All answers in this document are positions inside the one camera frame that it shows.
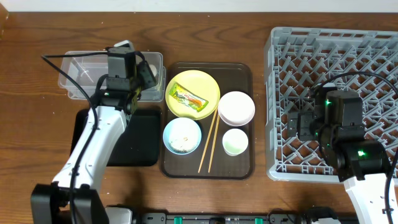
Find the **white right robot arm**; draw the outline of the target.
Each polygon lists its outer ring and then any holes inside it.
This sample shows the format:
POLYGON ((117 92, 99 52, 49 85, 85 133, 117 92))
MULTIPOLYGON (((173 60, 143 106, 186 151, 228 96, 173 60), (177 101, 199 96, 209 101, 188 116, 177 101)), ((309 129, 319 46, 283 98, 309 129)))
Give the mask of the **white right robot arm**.
POLYGON ((336 169, 360 223, 397 223, 394 165, 379 141, 365 138, 360 95, 318 86, 312 98, 313 110, 288 113, 288 135, 318 142, 322 158, 336 169))

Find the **black waste tray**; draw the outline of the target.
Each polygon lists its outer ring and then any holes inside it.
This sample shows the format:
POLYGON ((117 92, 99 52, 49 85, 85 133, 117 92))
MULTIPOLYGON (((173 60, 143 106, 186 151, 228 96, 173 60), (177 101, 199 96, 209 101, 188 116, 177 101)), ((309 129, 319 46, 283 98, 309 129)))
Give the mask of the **black waste tray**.
POLYGON ((120 136, 107 166, 153 166, 159 156, 160 111, 136 110, 120 136))

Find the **white tissue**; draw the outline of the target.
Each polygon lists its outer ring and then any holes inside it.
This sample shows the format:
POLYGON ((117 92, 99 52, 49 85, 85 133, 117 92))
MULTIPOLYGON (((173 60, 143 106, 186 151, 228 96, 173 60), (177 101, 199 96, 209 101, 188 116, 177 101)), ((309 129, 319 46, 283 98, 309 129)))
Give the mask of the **white tissue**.
POLYGON ((149 67, 150 67, 150 70, 151 70, 153 76, 156 77, 157 76, 157 69, 156 69, 155 65, 150 64, 149 67))

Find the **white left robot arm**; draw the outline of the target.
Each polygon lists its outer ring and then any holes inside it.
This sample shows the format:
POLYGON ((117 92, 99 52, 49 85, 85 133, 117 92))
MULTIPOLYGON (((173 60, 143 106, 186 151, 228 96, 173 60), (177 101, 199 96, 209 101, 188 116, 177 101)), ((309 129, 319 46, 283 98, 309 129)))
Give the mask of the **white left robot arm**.
POLYGON ((129 40, 105 48, 108 73, 99 77, 93 95, 59 67, 90 109, 72 154, 51 184, 37 184, 30 196, 34 223, 133 223, 133 211, 105 207, 98 189, 110 155, 137 109, 143 90, 157 80, 142 52, 129 40))

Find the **wooden chopstick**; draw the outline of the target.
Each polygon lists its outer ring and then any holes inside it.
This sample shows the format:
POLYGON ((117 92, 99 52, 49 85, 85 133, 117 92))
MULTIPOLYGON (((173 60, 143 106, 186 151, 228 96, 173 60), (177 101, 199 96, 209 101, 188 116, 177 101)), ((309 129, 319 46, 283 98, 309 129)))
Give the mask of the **wooden chopstick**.
POLYGON ((216 139, 217 139, 217 134, 218 134, 219 122, 220 122, 220 116, 217 113, 217 115, 216 115, 216 124, 215 124, 215 132, 214 132, 214 136, 213 136, 213 142, 212 142, 212 145, 211 145, 211 154, 210 154, 210 161, 209 161, 209 166, 208 166, 208 173, 210 173, 211 167, 212 167, 212 163, 213 163, 213 156, 214 156, 216 139))
POLYGON ((200 173, 202 165, 203 165, 203 161, 204 161, 204 158, 205 158, 205 155, 206 155, 206 151, 207 151, 207 148, 208 148, 211 132, 212 132, 212 129, 213 129, 213 126, 214 126, 214 123, 215 123, 216 115, 217 115, 217 107, 216 107, 216 109, 215 109, 215 111, 213 113, 213 118, 211 120, 211 125, 210 125, 209 131, 208 131, 208 135, 206 137, 205 147, 203 148, 203 153, 202 153, 202 157, 201 157, 201 160, 200 160, 200 165, 198 167, 198 173, 200 173))

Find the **pink bowl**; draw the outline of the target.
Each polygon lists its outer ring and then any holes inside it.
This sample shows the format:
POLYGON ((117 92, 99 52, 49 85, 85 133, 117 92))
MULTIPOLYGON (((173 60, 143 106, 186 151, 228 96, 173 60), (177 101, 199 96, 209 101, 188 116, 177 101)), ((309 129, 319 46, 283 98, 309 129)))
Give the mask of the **pink bowl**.
POLYGON ((241 92, 224 94, 218 103, 218 114, 230 126, 244 126, 254 117, 256 107, 252 98, 241 92))

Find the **right wooden chopstick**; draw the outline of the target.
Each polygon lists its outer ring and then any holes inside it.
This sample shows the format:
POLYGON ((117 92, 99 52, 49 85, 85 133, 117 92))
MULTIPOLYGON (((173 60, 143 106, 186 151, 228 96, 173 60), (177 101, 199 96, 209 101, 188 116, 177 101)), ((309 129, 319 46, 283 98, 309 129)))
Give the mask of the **right wooden chopstick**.
POLYGON ((218 134, 219 122, 220 122, 220 116, 217 113, 217 115, 216 115, 216 124, 215 124, 215 132, 214 132, 214 136, 213 136, 213 142, 212 142, 212 145, 211 145, 211 154, 210 154, 210 161, 209 161, 209 166, 208 166, 208 173, 210 173, 211 167, 212 167, 212 163, 213 163, 213 156, 214 156, 216 139, 217 139, 217 134, 218 134))

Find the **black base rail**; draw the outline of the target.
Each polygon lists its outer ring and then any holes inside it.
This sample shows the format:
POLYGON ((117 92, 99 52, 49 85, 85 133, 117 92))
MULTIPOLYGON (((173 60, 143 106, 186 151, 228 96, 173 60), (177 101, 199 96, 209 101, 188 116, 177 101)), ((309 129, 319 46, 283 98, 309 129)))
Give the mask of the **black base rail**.
POLYGON ((134 213, 123 207, 107 207, 106 214, 110 223, 131 224, 294 224, 294 223, 358 223, 356 217, 339 217, 328 207, 313 207, 305 213, 296 215, 282 209, 273 209, 266 215, 237 214, 166 214, 134 213))

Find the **clear plastic waste bin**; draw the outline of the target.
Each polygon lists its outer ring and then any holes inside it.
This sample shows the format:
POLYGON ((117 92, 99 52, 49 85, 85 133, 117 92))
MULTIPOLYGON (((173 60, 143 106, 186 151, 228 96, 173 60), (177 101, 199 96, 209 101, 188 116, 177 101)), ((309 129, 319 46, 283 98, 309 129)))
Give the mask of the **clear plastic waste bin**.
MULTIPOLYGON (((163 66, 163 55, 159 52, 142 53, 148 64, 155 65, 157 69, 157 85, 141 92, 140 102, 161 102, 165 94, 166 68, 163 66)), ((73 78, 89 96, 95 93, 99 77, 108 72, 108 59, 106 55, 93 55, 87 57, 71 57, 62 60, 61 69, 73 78)), ((58 85, 68 91, 68 97, 73 100, 83 100, 85 97, 80 90, 66 79, 59 75, 58 85)))

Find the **pale green cup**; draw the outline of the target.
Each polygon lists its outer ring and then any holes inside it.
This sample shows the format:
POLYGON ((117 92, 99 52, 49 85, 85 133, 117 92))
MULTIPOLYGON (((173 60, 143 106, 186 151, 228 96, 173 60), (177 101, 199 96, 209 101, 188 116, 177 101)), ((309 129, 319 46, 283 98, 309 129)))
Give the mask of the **pale green cup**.
POLYGON ((249 146, 247 134, 240 129, 230 129, 223 135, 222 145, 229 156, 242 154, 249 146))

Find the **green snack wrapper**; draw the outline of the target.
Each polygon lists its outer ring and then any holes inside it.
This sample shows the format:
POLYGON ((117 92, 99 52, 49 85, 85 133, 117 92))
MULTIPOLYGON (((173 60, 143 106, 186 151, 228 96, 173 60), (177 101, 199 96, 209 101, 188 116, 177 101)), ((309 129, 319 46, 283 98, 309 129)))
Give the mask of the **green snack wrapper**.
POLYGON ((200 112, 207 105, 208 101, 196 96, 192 92, 188 91, 186 88, 181 86, 179 83, 174 83, 169 90, 169 95, 177 100, 179 103, 195 110, 196 112, 200 112))

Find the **yellow plate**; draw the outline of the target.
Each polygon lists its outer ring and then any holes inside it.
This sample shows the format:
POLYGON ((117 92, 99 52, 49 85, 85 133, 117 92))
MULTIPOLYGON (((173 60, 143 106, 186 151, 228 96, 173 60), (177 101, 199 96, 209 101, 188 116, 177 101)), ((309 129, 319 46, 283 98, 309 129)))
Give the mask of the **yellow plate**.
POLYGON ((177 117, 186 117, 193 120, 204 119, 211 115, 218 106, 220 96, 220 88, 216 80, 206 72, 199 70, 187 70, 178 73, 169 81, 165 91, 165 100, 169 110, 177 117), (170 94, 175 84, 179 84, 195 96, 206 100, 208 104, 201 111, 197 111, 179 102, 170 94))

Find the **grey dishwasher rack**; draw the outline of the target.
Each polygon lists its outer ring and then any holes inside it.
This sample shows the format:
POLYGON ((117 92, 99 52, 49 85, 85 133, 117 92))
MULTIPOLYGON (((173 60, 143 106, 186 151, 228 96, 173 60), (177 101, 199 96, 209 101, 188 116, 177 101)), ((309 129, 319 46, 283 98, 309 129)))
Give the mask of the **grey dishwasher rack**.
POLYGON ((264 46, 266 172, 278 181, 338 181, 315 141, 287 134, 289 111, 312 110, 313 85, 332 79, 363 99, 365 137, 397 150, 397 33, 276 27, 264 46))

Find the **left wooden chopstick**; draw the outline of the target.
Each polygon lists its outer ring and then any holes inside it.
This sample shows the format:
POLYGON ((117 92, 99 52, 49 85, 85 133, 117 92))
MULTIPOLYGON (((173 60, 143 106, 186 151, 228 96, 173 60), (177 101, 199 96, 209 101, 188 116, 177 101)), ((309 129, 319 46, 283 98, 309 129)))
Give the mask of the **left wooden chopstick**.
POLYGON ((216 115, 217 115, 217 107, 216 107, 216 109, 215 109, 215 111, 213 113, 213 118, 211 120, 211 125, 210 125, 209 131, 208 131, 208 135, 206 137, 205 147, 203 148, 203 153, 202 153, 202 157, 201 157, 201 160, 200 160, 200 165, 198 167, 198 173, 200 173, 202 165, 203 165, 203 161, 204 161, 204 158, 205 158, 205 155, 206 155, 206 151, 207 151, 207 148, 208 148, 211 132, 212 132, 212 129, 213 129, 213 126, 214 126, 214 123, 215 123, 216 115))

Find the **light blue bowl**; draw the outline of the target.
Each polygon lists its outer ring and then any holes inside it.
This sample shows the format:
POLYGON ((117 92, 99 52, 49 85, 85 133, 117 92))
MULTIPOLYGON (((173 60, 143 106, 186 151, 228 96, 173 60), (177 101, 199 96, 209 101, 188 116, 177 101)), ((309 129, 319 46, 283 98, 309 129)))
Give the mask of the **light blue bowl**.
POLYGON ((199 146, 201 137, 201 129, 194 120, 175 118, 167 123, 162 139, 171 153, 186 155, 199 146))

